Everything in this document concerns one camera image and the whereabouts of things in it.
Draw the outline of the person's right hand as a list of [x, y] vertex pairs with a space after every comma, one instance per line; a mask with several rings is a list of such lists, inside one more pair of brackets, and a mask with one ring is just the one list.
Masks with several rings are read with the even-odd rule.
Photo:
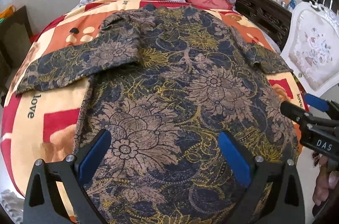
[[328, 199], [329, 191], [335, 189], [338, 184], [338, 171], [330, 171], [329, 159], [318, 152], [312, 153], [312, 159], [314, 166], [320, 167], [313, 193], [313, 202], [316, 206], [320, 206], [322, 202]]

